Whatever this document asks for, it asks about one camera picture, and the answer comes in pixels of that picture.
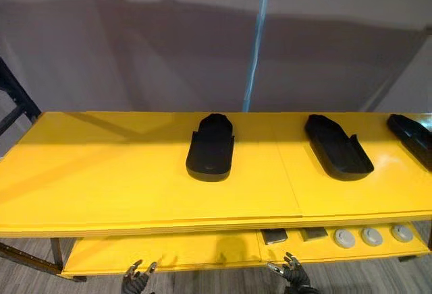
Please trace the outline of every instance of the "wooden floor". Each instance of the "wooden floor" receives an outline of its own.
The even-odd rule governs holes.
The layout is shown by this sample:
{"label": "wooden floor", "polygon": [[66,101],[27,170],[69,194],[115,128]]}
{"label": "wooden floor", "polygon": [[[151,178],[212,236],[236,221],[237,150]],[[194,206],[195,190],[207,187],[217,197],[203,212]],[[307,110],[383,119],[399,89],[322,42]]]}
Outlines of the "wooden floor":
{"label": "wooden floor", "polygon": [[[417,223],[428,239],[430,223]],[[35,256],[52,260],[49,240],[0,239]],[[71,239],[62,239],[67,252]],[[399,262],[397,258],[305,264],[312,284],[322,293],[432,293],[432,255]],[[87,283],[37,272],[0,258],[0,293],[31,294],[118,294],[120,276],[93,276]],[[156,273],[145,293],[283,293],[285,281],[265,268]]]}

